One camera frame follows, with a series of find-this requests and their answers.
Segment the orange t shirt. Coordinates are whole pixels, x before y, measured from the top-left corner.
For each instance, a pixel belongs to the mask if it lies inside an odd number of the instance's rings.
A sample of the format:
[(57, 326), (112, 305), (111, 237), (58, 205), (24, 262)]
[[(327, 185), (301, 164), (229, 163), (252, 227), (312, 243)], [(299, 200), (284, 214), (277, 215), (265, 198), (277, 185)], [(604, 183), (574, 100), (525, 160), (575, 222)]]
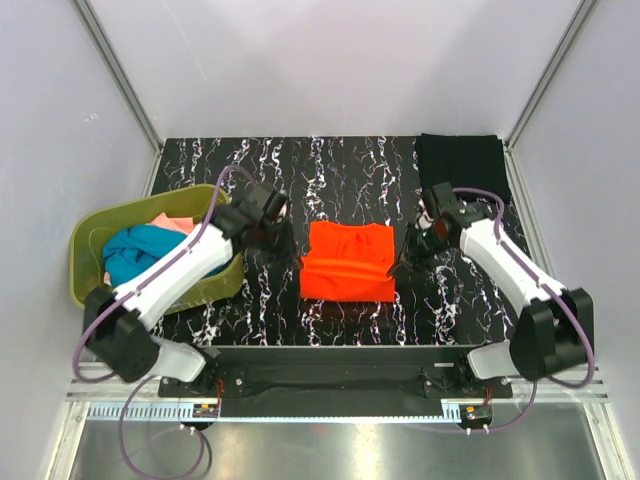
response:
[(299, 273), (301, 297), (347, 303), (395, 299), (395, 280), (388, 275), (396, 257), (393, 227), (314, 221), (309, 247)]

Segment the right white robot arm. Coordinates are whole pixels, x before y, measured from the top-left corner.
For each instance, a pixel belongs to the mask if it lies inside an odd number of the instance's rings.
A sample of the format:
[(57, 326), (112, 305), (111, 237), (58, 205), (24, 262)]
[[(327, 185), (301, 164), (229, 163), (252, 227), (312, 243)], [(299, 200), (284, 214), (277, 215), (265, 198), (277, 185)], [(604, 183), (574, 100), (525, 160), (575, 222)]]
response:
[(448, 183), (428, 188), (387, 274), (426, 270), (435, 256), (457, 249), (506, 296), (518, 316), (512, 336), (467, 353), (453, 374), (463, 395), (476, 396), (490, 379), (515, 375), (584, 388), (596, 371), (593, 299), (582, 288), (568, 289), (524, 254), (502, 227), (504, 211), (492, 192)]

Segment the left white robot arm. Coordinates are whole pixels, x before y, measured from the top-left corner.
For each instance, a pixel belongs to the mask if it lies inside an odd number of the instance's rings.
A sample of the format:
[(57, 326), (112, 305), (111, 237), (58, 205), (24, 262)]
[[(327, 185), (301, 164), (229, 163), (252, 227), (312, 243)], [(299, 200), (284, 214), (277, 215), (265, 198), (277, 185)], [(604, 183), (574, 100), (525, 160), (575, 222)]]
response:
[(201, 349), (152, 336), (165, 312), (211, 271), (247, 250), (296, 261), (289, 197), (266, 183), (216, 206), (176, 248), (118, 288), (94, 288), (84, 306), (81, 341), (126, 383), (175, 379), (196, 396), (215, 386), (213, 359)]

